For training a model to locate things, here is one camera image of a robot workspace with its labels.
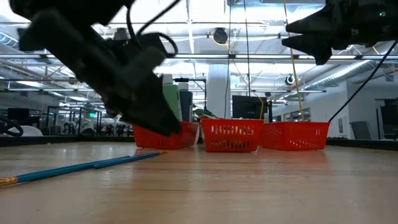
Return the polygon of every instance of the yellow cable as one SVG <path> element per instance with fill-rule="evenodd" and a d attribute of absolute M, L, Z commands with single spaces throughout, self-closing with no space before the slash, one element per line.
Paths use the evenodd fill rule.
<path fill-rule="evenodd" d="M 380 53 L 377 51 L 377 49 L 374 46 L 372 48 L 373 48 L 373 50 L 375 51 L 376 54 L 380 55 Z M 391 69 L 392 72 L 395 71 L 395 69 L 390 64 L 387 64 L 387 66 Z"/>
<path fill-rule="evenodd" d="M 284 8 L 285 8 L 285 16 L 286 16 L 286 25 L 288 25 L 289 22 L 287 20 L 286 0 L 284 0 Z M 294 64 L 293 49 L 291 49 L 291 48 L 290 48 L 290 57 L 292 58 L 294 82 L 296 84 L 297 98 L 298 98 L 298 107 L 300 108 L 301 120 L 304 121 L 304 112 L 303 112 L 303 107 L 301 105 L 301 97 L 300 97 L 299 83 L 297 81 L 296 67 Z"/>

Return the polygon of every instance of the red plastic basket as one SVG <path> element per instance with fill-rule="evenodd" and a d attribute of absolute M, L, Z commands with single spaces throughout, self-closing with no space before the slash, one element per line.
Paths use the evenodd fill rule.
<path fill-rule="evenodd" d="M 137 147 L 153 149 L 181 149 L 195 145 L 198 123 L 180 122 L 182 132 L 165 137 L 133 125 Z"/>
<path fill-rule="evenodd" d="M 260 146 L 285 151 L 309 151 L 325 148 L 329 123 L 276 122 L 262 125 Z"/>
<path fill-rule="evenodd" d="M 263 120 L 202 119 L 206 152 L 253 152 L 257 150 Z"/>

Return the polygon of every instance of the wooden table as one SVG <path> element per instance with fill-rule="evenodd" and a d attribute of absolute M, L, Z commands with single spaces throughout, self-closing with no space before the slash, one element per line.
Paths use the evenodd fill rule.
<path fill-rule="evenodd" d="M 0 149 L 0 176 L 145 153 L 130 143 Z M 397 223 L 398 152 L 169 151 L 0 189 L 0 223 Z"/>

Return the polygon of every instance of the blue rod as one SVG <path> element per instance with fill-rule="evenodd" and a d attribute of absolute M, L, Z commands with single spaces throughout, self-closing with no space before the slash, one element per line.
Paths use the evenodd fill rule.
<path fill-rule="evenodd" d="M 55 168 L 55 169 L 32 172 L 30 174 L 18 175 L 17 179 L 18 179 L 18 183 L 40 180 L 40 179 L 44 179 L 44 178 L 48 178 L 48 177 L 54 177 L 57 175 L 69 174 L 71 172 L 77 172 L 77 171 L 81 171 L 81 170 L 90 169 L 90 168 L 93 168 L 95 164 L 100 163 L 100 162 L 118 161 L 120 159 L 126 159 L 129 157 L 130 156 L 123 156 L 123 157 L 118 157 L 118 158 L 113 158 L 113 159 L 105 159 L 102 161 L 87 162 L 84 164 L 77 164 L 77 165 L 72 165 L 72 166 L 59 167 L 59 168 Z"/>
<path fill-rule="evenodd" d="M 119 165 L 119 164 L 122 164 L 122 163 L 125 163 L 125 162 L 133 162 L 133 161 L 137 161 L 137 160 L 141 160 L 141 159 L 146 159 L 146 158 L 158 156 L 158 155 L 161 155 L 161 154 L 164 154 L 164 152 L 151 152 L 151 153 L 138 155 L 138 156 L 132 156 L 130 158 L 120 159 L 120 160 L 116 160 L 116 161 L 99 162 L 99 163 L 94 165 L 94 168 L 95 169 L 100 169 L 100 168 L 104 168 L 104 167 Z"/>

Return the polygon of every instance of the wire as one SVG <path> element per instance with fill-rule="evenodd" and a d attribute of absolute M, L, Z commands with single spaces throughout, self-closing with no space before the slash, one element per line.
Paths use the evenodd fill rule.
<path fill-rule="evenodd" d="M 142 35 L 142 32 L 148 28 L 151 24 L 153 24 L 156 20 L 158 20 L 160 17 L 162 17 L 164 14 L 169 12 L 174 6 L 176 6 L 181 0 L 174 0 L 169 6 L 167 6 L 165 9 L 163 9 L 158 15 L 153 17 L 150 21 L 145 23 L 137 32 L 137 36 Z"/>
<path fill-rule="evenodd" d="M 7 119 L 7 118 L 2 118 L 0 116 L 0 121 L 3 121 L 7 124 L 6 127 L 0 128 L 0 134 L 7 134 L 12 137 L 21 137 L 24 134 L 24 130 L 15 122 Z M 18 130 L 18 133 L 8 131 L 10 128 L 15 127 Z"/>
<path fill-rule="evenodd" d="M 249 88 L 249 96 L 250 96 L 250 56 L 249 56 L 249 32 L 248 32 L 248 16 L 246 14 L 246 0 L 243 0 L 243 7 L 244 7 L 244 25 L 246 27 L 246 47 L 248 48 L 248 77 L 249 77 L 249 84 L 246 82 L 246 80 L 242 77 L 242 74 L 239 72 L 240 76 L 243 78 L 243 81 L 246 83 L 246 85 Z M 262 118 L 262 112 L 264 111 L 264 102 L 262 101 L 261 97 L 259 97 L 255 92 L 253 94 L 259 98 L 261 102 L 261 113 L 260 113 L 260 119 Z"/>
<path fill-rule="evenodd" d="M 376 54 L 380 55 L 379 51 L 377 51 L 377 49 L 374 46 L 372 48 L 373 48 L 373 50 L 375 51 Z M 390 68 L 390 70 L 392 72 L 395 71 L 395 68 L 393 68 L 390 64 L 387 64 L 387 66 Z"/>
<path fill-rule="evenodd" d="M 383 64 L 383 62 L 386 60 L 387 56 L 392 52 L 392 50 L 394 50 L 394 47 L 396 47 L 398 43 L 398 40 L 396 40 L 391 48 L 387 51 L 387 53 L 383 56 L 383 58 L 381 59 L 381 61 L 379 62 L 379 64 L 376 66 L 376 68 L 374 68 L 372 74 L 368 77 L 368 79 L 366 79 L 366 81 L 364 83 L 362 83 L 362 85 L 355 91 L 355 93 L 347 100 L 347 102 L 329 119 L 329 123 L 340 113 L 340 111 L 342 111 L 347 105 L 348 103 L 358 94 L 359 91 L 362 90 L 362 88 L 372 79 L 372 77 L 374 76 L 374 74 L 376 74 L 376 72 L 379 70 L 379 68 L 381 67 L 381 65 Z"/>
<path fill-rule="evenodd" d="M 287 20 L 286 0 L 284 0 L 284 9 L 285 9 L 285 16 L 286 16 L 286 25 L 288 25 L 289 22 Z M 300 87 L 299 87 L 299 83 L 297 81 L 296 66 L 294 64 L 294 56 L 293 56 L 293 49 L 292 48 L 290 48 L 290 57 L 292 58 L 294 82 L 296 84 L 296 90 L 297 90 L 298 107 L 300 108 L 301 120 L 304 121 L 304 112 L 303 112 L 303 106 L 301 105 L 301 97 L 300 97 L 300 91 L 299 91 Z"/>
<path fill-rule="evenodd" d="M 167 36 L 166 34 L 163 34 L 161 32 L 154 32 L 151 34 L 157 34 L 159 35 L 159 37 L 163 37 L 164 39 L 166 39 L 173 47 L 174 49 L 174 54 L 171 54 L 172 57 L 176 56 L 178 54 L 178 47 L 177 44 L 175 43 L 175 41 L 173 39 L 171 39 L 171 37 Z"/>
<path fill-rule="evenodd" d="M 231 15 L 232 15 L 232 0 L 229 0 L 229 36 L 231 37 Z M 230 55 L 230 51 L 229 51 L 229 45 L 231 43 L 231 38 L 228 38 L 228 67 L 227 67 L 227 71 L 226 71 L 226 87 L 225 87 L 225 101 L 224 101 L 224 118 L 226 118 L 226 102 L 227 102 L 227 94 L 228 94 L 228 85 L 229 85 L 229 55 Z M 229 108 L 231 108 L 231 95 L 229 95 L 228 98 L 228 104 L 229 104 Z"/>
<path fill-rule="evenodd" d="M 236 70 L 238 71 L 239 75 L 242 77 L 242 79 L 243 79 L 243 81 L 245 82 L 246 86 L 249 86 L 249 84 L 248 84 L 248 83 L 246 82 L 246 80 L 244 79 L 242 73 L 239 71 L 238 66 L 236 66 L 236 63 L 235 63 L 235 61 L 234 61 L 233 59 L 232 59 L 232 62 L 234 63 L 234 65 L 235 65 L 235 67 L 236 67 Z M 263 102 L 263 100 L 261 99 L 261 97 L 258 96 L 258 95 L 256 94 L 256 92 L 253 92 L 253 94 L 255 94 L 255 96 L 258 97 L 259 100 L 261 101 L 260 119 L 262 119 L 262 112 L 264 111 L 264 102 Z"/>
<path fill-rule="evenodd" d="M 131 23 L 131 8 L 132 5 L 134 4 L 136 0 L 134 0 L 128 7 L 127 7 L 127 14 L 126 14 L 126 22 L 127 22 L 127 29 L 129 31 L 130 34 L 130 40 L 134 41 L 138 47 L 141 49 L 142 46 L 141 44 L 138 42 L 136 34 L 134 33 L 134 29 L 132 28 L 132 23 Z"/>
<path fill-rule="evenodd" d="M 181 0 L 175 0 L 172 4 L 170 4 L 167 8 L 165 8 L 163 11 L 161 11 L 158 15 L 156 15 L 154 18 L 152 18 L 150 21 L 146 22 L 137 32 L 137 34 L 134 33 L 134 29 L 132 28 L 132 23 L 131 23 L 131 8 L 132 5 L 134 4 L 136 0 L 133 0 L 133 2 L 127 7 L 127 15 L 126 15 L 126 20 L 127 20 L 127 29 L 129 31 L 130 34 L 130 39 L 132 41 L 134 41 L 139 47 L 140 49 L 142 48 L 142 45 L 139 43 L 139 41 L 137 40 L 137 37 L 142 35 L 142 32 L 148 28 L 151 24 L 153 24 L 157 19 L 159 19 L 160 17 L 162 17 L 164 14 L 166 14 L 167 12 L 169 12 L 174 6 L 176 6 Z M 172 45 L 173 49 L 174 49 L 174 53 L 170 54 L 169 56 L 174 57 L 178 54 L 178 47 L 177 44 L 175 43 L 175 41 L 173 39 L 171 39 L 169 36 L 167 36 L 166 34 L 160 33 L 160 32 L 153 32 L 151 34 L 157 34 L 159 35 L 159 37 L 163 37 L 164 39 L 166 39 L 168 42 L 170 42 L 170 44 Z"/>
<path fill-rule="evenodd" d="M 246 14 L 246 0 L 243 0 L 244 7 L 244 25 L 246 28 L 246 47 L 248 49 L 248 77 L 249 77 L 249 96 L 250 96 L 250 55 L 249 55 L 249 32 L 248 32 L 248 15 Z"/>

